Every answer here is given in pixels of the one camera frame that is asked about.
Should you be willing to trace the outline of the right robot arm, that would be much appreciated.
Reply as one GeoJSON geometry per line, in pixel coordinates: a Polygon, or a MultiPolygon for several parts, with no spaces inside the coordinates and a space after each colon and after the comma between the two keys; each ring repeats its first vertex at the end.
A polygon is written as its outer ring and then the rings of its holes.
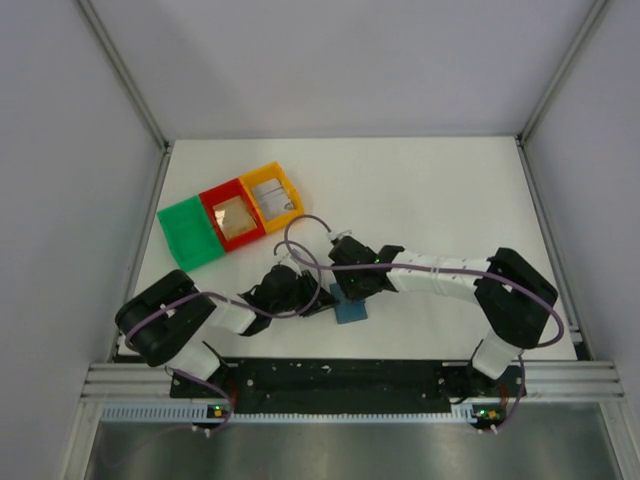
{"type": "Polygon", "coordinates": [[[490,329],[472,354],[466,380],[476,394],[498,389],[516,357],[539,345],[556,288],[515,250],[454,259],[385,245],[378,252],[354,237],[331,239],[332,272],[345,297],[362,301],[383,291],[424,292],[478,306],[490,329]]]}

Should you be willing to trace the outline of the blue leather card holder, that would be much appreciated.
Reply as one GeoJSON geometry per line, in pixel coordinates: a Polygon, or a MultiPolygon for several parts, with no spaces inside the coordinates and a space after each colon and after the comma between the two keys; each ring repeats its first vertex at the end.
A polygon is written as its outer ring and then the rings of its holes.
{"type": "Polygon", "coordinates": [[[334,314],[338,325],[347,325],[368,318],[364,300],[348,300],[337,283],[332,283],[329,288],[331,295],[336,299],[334,314]]]}

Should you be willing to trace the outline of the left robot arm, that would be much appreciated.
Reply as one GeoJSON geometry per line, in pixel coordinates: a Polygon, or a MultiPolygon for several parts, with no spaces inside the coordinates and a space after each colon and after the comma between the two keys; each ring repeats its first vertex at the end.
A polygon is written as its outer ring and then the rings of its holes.
{"type": "Polygon", "coordinates": [[[227,374],[209,334],[224,329],[250,337],[274,319],[308,317],[337,303],[309,271],[282,263],[260,283],[231,297],[200,290],[177,269],[125,303],[115,324],[147,365],[185,372],[197,390],[212,397],[226,387],[227,374]]]}

